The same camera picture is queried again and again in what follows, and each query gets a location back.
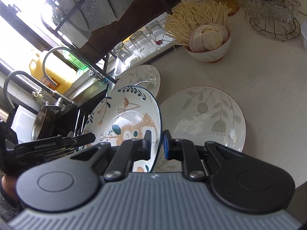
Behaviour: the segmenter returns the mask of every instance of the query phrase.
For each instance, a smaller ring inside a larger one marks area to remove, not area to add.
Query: onion
[[[199,53],[217,49],[227,40],[228,31],[224,26],[208,24],[191,33],[189,46],[192,52]]]

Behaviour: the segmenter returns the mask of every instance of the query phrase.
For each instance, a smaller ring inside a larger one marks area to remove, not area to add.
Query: metal pot
[[[32,129],[32,141],[48,138],[54,128],[55,112],[44,105],[39,110]]]

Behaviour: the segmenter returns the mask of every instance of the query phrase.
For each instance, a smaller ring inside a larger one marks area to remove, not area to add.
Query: faucet
[[[61,107],[62,107],[62,104],[65,104],[67,105],[69,108],[73,107],[73,106],[76,106],[76,103],[74,101],[72,101],[71,99],[65,97],[64,95],[62,95],[61,93],[57,92],[57,91],[54,91],[52,89],[50,89],[48,86],[46,86],[45,84],[41,83],[39,80],[37,80],[36,78],[34,78],[33,76],[31,76],[30,74],[24,72],[24,71],[19,71],[19,70],[16,70],[16,71],[13,71],[11,72],[7,78],[5,79],[4,81],[4,86],[3,86],[3,93],[4,93],[4,98],[5,100],[9,103],[10,107],[12,109],[15,109],[15,106],[12,102],[12,100],[10,99],[9,97],[9,94],[7,92],[7,86],[9,84],[9,81],[11,80],[11,78],[13,76],[16,76],[16,75],[23,75],[23,76],[26,76],[29,80],[31,80],[33,83],[37,84],[39,87],[41,87],[43,90],[47,91],[49,94],[51,94],[51,96],[53,98],[55,98],[57,101],[56,101],[56,104],[55,105],[49,105],[47,104],[46,107],[48,107],[48,109],[50,110],[55,110],[55,111],[59,111],[61,110]]]
[[[67,52],[71,53],[74,57],[76,57],[79,61],[81,61],[85,66],[87,66],[94,74],[95,74],[95,78],[100,78],[101,80],[105,80],[105,78],[107,78],[108,80],[110,80],[112,83],[116,84],[116,80],[113,79],[110,75],[108,75],[104,70],[102,70],[99,66],[97,65],[91,65],[88,64],[84,59],[82,59],[81,57],[79,57],[77,55],[77,53],[73,50],[73,49],[69,49],[67,47],[54,47],[51,50],[48,51],[48,53],[45,55],[45,58],[43,59],[43,74],[44,76],[49,80],[49,82],[51,84],[53,84],[54,86],[56,86],[56,83],[48,76],[48,74],[46,73],[46,67],[45,67],[45,62],[46,59],[48,57],[49,54],[51,54],[54,51],[57,50],[66,50]]]

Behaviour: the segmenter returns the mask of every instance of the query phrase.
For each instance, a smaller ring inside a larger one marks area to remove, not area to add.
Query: plate rim
[[[118,81],[120,81],[122,78],[126,77],[126,76],[127,76],[130,72],[132,72],[134,69],[136,69],[136,68],[142,68],[142,67],[151,67],[151,68],[153,68],[155,71],[158,72],[158,77],[160,77],[160,82],[159,82],[159,88],[158,88],[157,95],[154,96],[154,95],[152,95],[152,93],[150,93],[154,98],[156,98],[156,97],[158,97],[159,92],[160,92],[160,89],[161,89],[161,74],[160,74],[159,70],[158,70],[155,66],[152,66],[152,65],[140,65],[140,66],[134,67],[134,68],[128,70],[128,72],[125,73],[125,75],[123,75]],[[121,89],[121,88],[116,88],[116,89],[115,89],[116,85],[117,85],[117,83],[116,83],[115,86],[113,87],[112,92]]]
[[[227,92],[225,92],[225,91],[223,91],[223,90],[221,90],[221,89],[219,89],[219,88],[216,88],[216,87],[214,87],[214,86],[209,86],[209,85],[196,85],[196,86],[191,86],[191,87],[184,88],[184,89],[179,90],[179,91],[177,91],[176,93],[174,93],[174,94],[173,94],[172,96],[170,96],[167,100],[165,100],[165,101],[160,105],[160,107],[162,107],[162,106],[163,106],[167,101],[169,101],[172,97],[176,96],[177,94],[179,94],[179,93],[181,93],[181,92],[184,92],[185,90],[188,90],[188,89],[191,89],[191,88],[202,88],[202,87],[213,88],[213,89],[216,89],[216,90],[218,90],[218,91],[220,91],[220,92],[223,92],[223,93],[227,94],[229,97],[231,97],[231,98],[234,100],[234,102],[237,104],[239,110],[240,110],[241,113],[242,113],[242,117],[243,117],[243,125],[244,125],[244,137],[243,137],[243,145],[242,145],[242,151],[243,151],[244,146],[245,146],[245,140],[246,140],[246,123],[245,123],[245,117],[244,117],[243,111],[242,111],[241,107],[239,106],[239,104],[237,103],[237,101],[236,101],[232,96],[230,96]]]
[[[119,89],[116,89],[116,90],[112,91],[112,92],[111,92],[110,94],[108,94],[106,97],[108,97],[108,96],[110,96],[112,93],[114,93],[114,92],[116,92],[116,91],[118,91],[118,90],[124,89],[124,88],[126,88],[126,87],[137,87],[138,89],[141,88],[141,89],[147,91],[147,92],[149,93],[149,95],[152,96],[152,98],[153,98],[154,101],[156,102],[156,105],[157,105],[157,108],[158,108],[158,111],[159,111],[159,116],[160,116],[160,128],[161,128],[161,129],[160,129],[160,139],[159,139],[159,143],[158,143],[157,154],[156,154],[156,157],[155,157],[155,159],[154,159],[154,161],[153,161],[154,163],[153,163],[153,165],[152,165],[150,171],[148,172],[148,173],[152,173],[153,170],[154,170],[154,167],[155,167],[155,165],[156,165],[156,163],[157,163],[158,156],[159,156],[159,153],[160,153],[160,148],[161,148],[161,145],[162,145],[162,142],[163,142],[163,125],[162,125],[162,114],[161,114],[161,109],[160,109],[160,106],[159,106],[159,104],[158,104],[158,101],[157,101],[156,98],[151,94],[151,92],[148,91],[146,88],[141,87],[141,86],[137,86],[137,85],[127,85],[127,86],[123,86],[122,88],[119,88]]]

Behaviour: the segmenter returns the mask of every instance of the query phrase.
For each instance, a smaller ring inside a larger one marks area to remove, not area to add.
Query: bowl
[[[152,172],[162,143],[162,119],[158,103],[149,91],[125,86],[108,94],[93,110],[83,134],[91,132],[96,140],[79,150],[100,142],[119,146],[128,139],[143,139],[146,130],[151,131],[151,157],[134,162],[133,172]]]
[[[200,53],[194,53],[187,46],[183,46],[183,48],[194,59],[197,59],[197,60],[203,61],[203,62],[209,62],[209,63],[218,62],[227,53],[228,48],[229,48],[230,43],[231,43],[231,31],[230,31],[229,27],[227,27],[227,31],[228,31],[228,35],[229,35],[228,40],[225,41],[222,46],[220,46],[219,48],[217,48],[215,50],[200,52]]]

